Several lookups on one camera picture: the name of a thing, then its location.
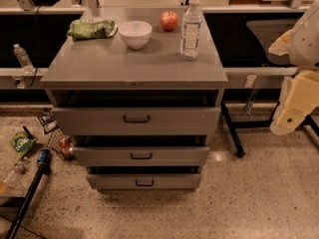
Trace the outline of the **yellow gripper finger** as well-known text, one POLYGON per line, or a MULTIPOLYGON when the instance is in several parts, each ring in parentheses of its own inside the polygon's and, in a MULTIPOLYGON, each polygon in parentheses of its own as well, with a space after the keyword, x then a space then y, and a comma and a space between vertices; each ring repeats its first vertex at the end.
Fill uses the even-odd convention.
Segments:
POLYGON ((319 73, 301 71, 294 78, 285 77, 279 97, 279 106, 273 115, 270 130, 285 135, 297 129, 319 106, 319 73))
POLYGON ((293 51, 291 45, 291 37, 294 33, 293 29, 290 29, 277 38, 268 48, 268 52, 272 55, 283 56, 291 54, 293 51))

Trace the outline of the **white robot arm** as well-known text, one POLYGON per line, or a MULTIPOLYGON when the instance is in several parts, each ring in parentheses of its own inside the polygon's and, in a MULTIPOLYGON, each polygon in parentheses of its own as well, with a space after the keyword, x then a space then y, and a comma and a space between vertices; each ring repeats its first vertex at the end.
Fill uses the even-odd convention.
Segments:
POLYGON ((282 34, 268 48, 273 55, 289 56, 298 68, 294 77, 285 77, 279 106, 270 130, 285 135, 297 129, 319 107, 319 1, 315 1, 294 27, 282 34))

